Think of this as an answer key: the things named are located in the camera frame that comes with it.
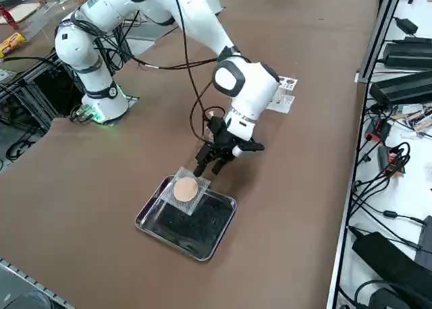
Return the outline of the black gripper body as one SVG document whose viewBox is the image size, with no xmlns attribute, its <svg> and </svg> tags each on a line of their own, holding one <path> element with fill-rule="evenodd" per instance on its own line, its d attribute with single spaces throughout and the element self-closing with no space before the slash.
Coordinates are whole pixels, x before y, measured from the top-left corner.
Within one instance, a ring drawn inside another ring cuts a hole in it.
<svg viewBox="0 0 432 309">
<path fill-rule="evenodd" d="M 232 152 L 237 145 L 236 137 L 228 132 L 226 123 L 222 117 L 212 116 L 207 127 L 213 135 L 210 146 L 210 155 L 214 159 L 234 159 Z"/>
</svg>

